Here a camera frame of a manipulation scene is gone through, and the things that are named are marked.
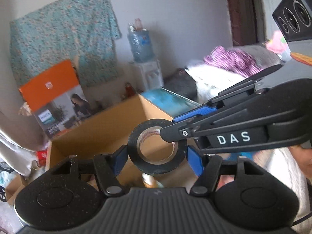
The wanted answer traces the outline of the person right hand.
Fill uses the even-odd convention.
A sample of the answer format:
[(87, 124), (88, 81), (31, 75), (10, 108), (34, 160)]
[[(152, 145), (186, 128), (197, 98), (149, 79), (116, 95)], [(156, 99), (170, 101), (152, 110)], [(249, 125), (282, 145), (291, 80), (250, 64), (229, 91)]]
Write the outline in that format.
[(312, 149), (304, 149), (300, 145), (289, 147), (291, 155), (297, 162), (304, 175), (311, 179), (312, 176)]

